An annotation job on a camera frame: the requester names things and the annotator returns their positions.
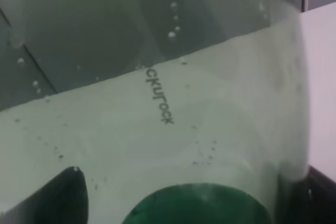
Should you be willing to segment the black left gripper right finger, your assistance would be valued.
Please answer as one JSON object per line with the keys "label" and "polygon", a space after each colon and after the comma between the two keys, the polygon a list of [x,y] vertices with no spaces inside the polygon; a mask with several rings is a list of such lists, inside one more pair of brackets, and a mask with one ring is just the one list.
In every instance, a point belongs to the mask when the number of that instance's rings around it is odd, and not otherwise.
{"label": "black left gripper right finger", "polygon": [[335,182],[313,166],[297,182],[279,177],[278,223],[335,223]]}

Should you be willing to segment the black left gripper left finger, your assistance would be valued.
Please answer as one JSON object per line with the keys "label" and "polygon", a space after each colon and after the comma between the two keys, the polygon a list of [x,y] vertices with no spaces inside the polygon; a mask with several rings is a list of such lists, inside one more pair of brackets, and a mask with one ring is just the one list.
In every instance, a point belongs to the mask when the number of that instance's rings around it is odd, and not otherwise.
{"label": "black left gripper left finger", "polygon": [[87,223],[88,217],[85,175],[79,167],[73,166],[1,213],[1,223]]}

